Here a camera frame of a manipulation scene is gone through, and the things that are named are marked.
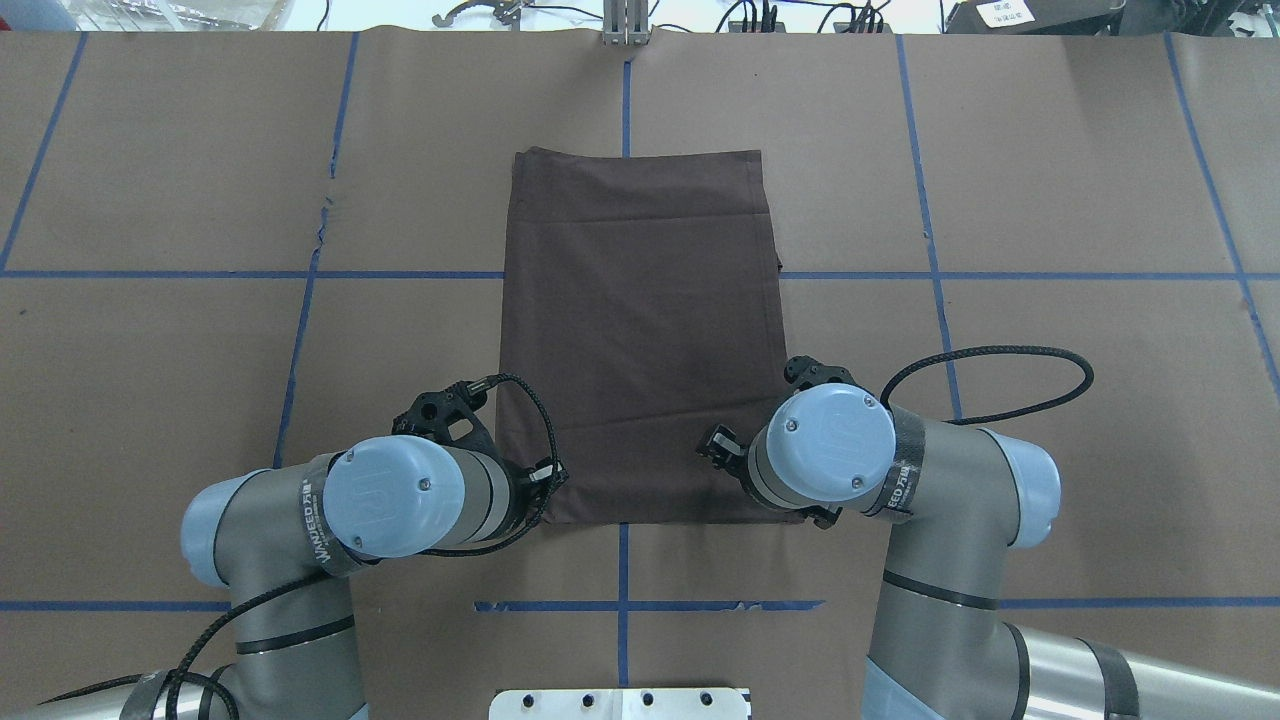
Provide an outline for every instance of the metal bracket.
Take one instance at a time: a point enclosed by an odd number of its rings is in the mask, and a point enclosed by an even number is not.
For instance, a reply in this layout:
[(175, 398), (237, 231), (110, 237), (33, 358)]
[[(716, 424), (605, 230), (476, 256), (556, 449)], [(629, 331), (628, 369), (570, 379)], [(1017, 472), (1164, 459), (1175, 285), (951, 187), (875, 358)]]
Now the metal bracket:
[(604, 0), (604, 44), (648, 45), (649, 0)]

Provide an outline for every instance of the dark brown fabric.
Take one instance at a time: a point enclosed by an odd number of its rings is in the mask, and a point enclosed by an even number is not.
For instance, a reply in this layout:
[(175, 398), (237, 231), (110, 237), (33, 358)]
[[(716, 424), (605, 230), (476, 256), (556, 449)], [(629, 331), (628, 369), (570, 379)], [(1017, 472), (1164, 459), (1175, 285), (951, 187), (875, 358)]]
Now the dark brown fabric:
[[(786, 392), (782, 302), (759, 151), (516, 155), (502, 369), (556, 423), (570, 482), (553, 523), (787, 521), (694, 454), (759, 429)], [(498, 443), (547, 455), (536, 413), (499, 398)]]

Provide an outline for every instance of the table surface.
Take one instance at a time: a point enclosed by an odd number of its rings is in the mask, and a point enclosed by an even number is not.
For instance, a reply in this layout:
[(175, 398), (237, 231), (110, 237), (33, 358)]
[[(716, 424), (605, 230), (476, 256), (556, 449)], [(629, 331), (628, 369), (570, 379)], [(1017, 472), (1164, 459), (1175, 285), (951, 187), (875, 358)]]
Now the table surface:
[[(945, 347), (1084, 354), (1094, 389), (996, 427), (1064, 477), (1006, 615), (1280, 684), (1280, 47), (849, 40), (0, 33), (0, 712), (182, 656), (225, 602), (178, 552), (201, 488), (495, 368), (532, 145), (762, 149), (788, 350), (872, 387)], [(970, 360), (895, 397), (1074, 380)], [(353, 582), (367, 694), (483, 717), (502, 688), (721, 684), (847, 716), (887, 530), (545, 527), (387, 562)]]

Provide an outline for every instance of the white label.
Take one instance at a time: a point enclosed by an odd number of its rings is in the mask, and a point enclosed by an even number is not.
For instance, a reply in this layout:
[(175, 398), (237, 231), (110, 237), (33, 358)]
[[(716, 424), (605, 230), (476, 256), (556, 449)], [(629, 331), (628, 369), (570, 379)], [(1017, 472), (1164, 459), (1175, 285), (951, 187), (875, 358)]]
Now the white label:
[(982, 22), (987, 23), (987, 27), (1010, 27), (1036, 22), (1036, 17), (1032, 15), (1024, 0), (987, 3), (986, 5), (978, 5), (977, 10), (982, 15)]

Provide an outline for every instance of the electrical cable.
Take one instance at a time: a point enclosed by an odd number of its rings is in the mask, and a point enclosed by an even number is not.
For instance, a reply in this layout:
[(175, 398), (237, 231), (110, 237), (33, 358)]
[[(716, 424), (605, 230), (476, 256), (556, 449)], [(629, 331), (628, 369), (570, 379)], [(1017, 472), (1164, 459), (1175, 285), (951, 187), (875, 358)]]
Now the electrical cable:
[(598, 20), (603, 20), (604, 19), (603, 15), (596, 15), (595, 13), (593, 13), (590, 10), (584, 10), (582, 8), (575, 8), (572, 5), (534, 5), (532, 3), (525, 3), (521, 6), (522, 8), (529, 8), (531, 10), (571, 10), (573, 13), (581, 13), (581, 14), (589, 17), (589, 18), (594, 18), (594, 19), (598, 19)]
[(109, 691), (113, 688), (119, 688), (122, 685), (132, 685), (142, 679), (142, 675), (125, 675), (123, 678), (115, 678), (113, 680), (102, 680), (101, 683), (93, 683), (92, 685), (84, 685), (78, 691), (72, 691), (69, 693), (63, 693), (58, 697), (51, 697), (40, 705), (49, 705), (50, 702), (61, 702), (64, 700), (74, 700), (77, 697), (84, 697), (87, 694), (100, 693), (102, 691)]
[(1060, 395), (1052, 400), (1046, 400), (1044, 402), (1037, 402), (1036, 405), (1028, 405), (1027, 407), (1019, 407), (1018, 410), (1010, 410), (1007, 413), (996, 413), (993, 415), (980, 415), (977, 418), (956, 418), (955, 420), (947, 420), (952, 425), (975, 425), (979, 423), (995, 423), (997, 420), (1009, 420), (1011, 418), (1020, 418), (1023, 415), (1030, 415), (1032, 413), (1039, 413), (1041, 410), (1048, 410), (1051, 407), (1057, 407), (1059, 405), (1066, 405), (1068, 402), (1075, 400), (1076, 397), (1084, 395), (1084, 391), (1089, 389), (1093, 384), (1093, 365), (1084, 357), (1071, 352), (1070, 350), (1062, 350), (1061, 347), (1043, 347), (1038, 345), (980, 345), (977, 347), (965, 347), (963, 350), (952, 350), (951, 352), (942, 352), (938, 355), (931, 355), (923, 360), (916, 360), (906, 368), (899, 370), (888, 383), (884, 384), (884, 389), (881, 391), (881, 402), (888, 405), (888, 397), (902, 380), (916, 370), (928, 368), (929, 365), (937, 365), (938, 363), (950, 363), (952, 360), (963, 360), (965, 357), (979, 357), (983, 355), (1038, 355), (1044, 357), (1061, 357), (1062, 360), (1070, 360), (1080, 370), (1084, 372), (1084, 379), (1080, 384), (1075, 386), (1075, 389)]
[[(110, 691), (124, 685), (133, 685), (137, 684), (140, 680), (142, 680), (143, 676), (145, 675), (125, 675), (123, 678), (102, 680), (101, 683), (93, 683), (92, 685), (86, 685), (78, 691), (72, 691), (68, 693), (63, 693), (58, 697), (51, 697), (45, 702), (41, 702), (40, 705), (61, 702), (64, 700), (76, 700), (78, 697), (100, 693), (102, 691)], [(172, 682), (172, 679), (173, 679), (173, 670), (169, 671), (169, 678), (166, 678), (165, 682), (166, 683)], [(227, 685), (223, 685), (221, 683), (214, 680), (212, 678), (209, 678), (207, 675), (201, 675), (200, 673), (187, 673), (186, 675), (183, 675), (183, 682), (200, 685), (214, 693), (214, 696), (216, 696), (218, 700), (220, 700), (223, 705), (227, 707), (227, 717), (229, 717), (229, 720), (239, 720), (239, 706), (236, 705), (236, 698), (232, 697), (232, 693), (230, 691), (227, 689)]]
[(745, 31), (745, 28), (746, 28), (746, 5), (751, 5), (751, 10), (754, 12), (755, 10), (755, 3), (754, 3), (754, 0), (737, 0), (736, 3), (733, 3), (732, 5), (730, 5), (728, 10), (724, 10), (724, 14), (721, 15), (721, 22), (716, 24), (716, 29), (713, 32), (719, 32), (719, 31), (724, 29), (724, 23), (728, 22), (728, 17), (731, 14), (733, 14), (733, 10), (736, 10), (739, 8), (739, 5), (742, 6), (742, 28)]
[(547, 478), (547, 482), (539, 489), (534, 500), (534, 512), (529, 515), (529, 518), (525, 520), (524, 527), (516, 530), (515, 534), (507, 536), (506, 538), (494, 544), (486, 544), (481, 547), (468, 547), (461, 550), (424, 550), (419, 552), (419, 555), (430, 555), (435, 557), (476, 557), (511, 546), (513, 542), (525, 537), (525, 534), (529, 533), (529, 530), (532, 530), (534, 528), (538, 527), (539, 523), (543, 521), (543, 512), (547, 511), (547, 505), (550, 502), (552, 495), (554, 495), (556, 491), (558, 491), (561, 486), (564, 484), (564, 480), (568, 479), (568, 473), (564, 471), (564, 466), (561, 462), (559, 446), (556, 443), (556, 427), (552, 424), (550, 415), (547, 413), (547, 406), (543, 405), (541, 398), (538, 397), (538, 393), (534, 392), (534, 388), (529, 387), (529, 383), (526, 383), (518, 375), (513, 375), (511, 373), (498, 373), (495, 375), (489, 375), (484, 378), (484, 380), (489, 383), (490, 388), (497, 387), (502, 383), (515, 383), (516, 386), (520, 387), (520, 389), (525, 391), (525, 395), (527, 395), (529, 400), (532, 401), (534, 407), (538, 409), (538, 414), (541, 416), (543, 427), (547, 429), (547, 445), (550, 451), (552, 474), (549, 478)]
[(854, 8), (852, 3), (836, 3), (831, 5), (831, 8), (827, 10), (827, 14), (822, 17), (822, 22), (818, 23), (818, 29), (814, 32), (820, 33), (822, 28), (827, 27), (827, 20), (831, 19), (831, 14), (835, 13), (836, 10), (840, 10), (841, 8), (849, 10), (849, 24), (852, 26), (858, 15), (858, 8)]
[(169, 692), (165, 694), (165, 707), (164, 707), (165, 720), (178, 720), (178, 694), (182, 692), (182, 684), (188, 682), (188, 671), (191, 670), (191, 665), (196, 661), (196, 657), (200, 655), (200, 652), (205, 650), (205, 646), (209, 644), (209, 641), (211, 641), (214, 635), (218, 634), (218, 630), (221, 630), (224, 626), (227, 626), (228, 623), (248, 612), (250, 610), (253, 610), (260, 605), (270, 602), (280, 597), (282, 594), (288, 594), (293, 591), (302, 589), (307, 585), (314, 585), (329, 578), (330, 577), (328, 573), (316, 573), (314, 575), (293, 580), (292, 583), (284, 583), (278, 588), (269, 589), (262, 594), (251, 597), (250, 600), (246, 600), (244, 602), (237, 605), (236, 607), (232, 607), (227, 612), (223, 612), (207, 628), (205, 628), (205, 632), (201, 633), (200, 637), (196, 638), (196, 642), (191, 644), (191, 648), (187, 651), (187, 655), (184, 655), (182, 661), (178, 662), (178, 666), (170, 671), (170, 676), (174, 678), (174, 680), (169, 683)]

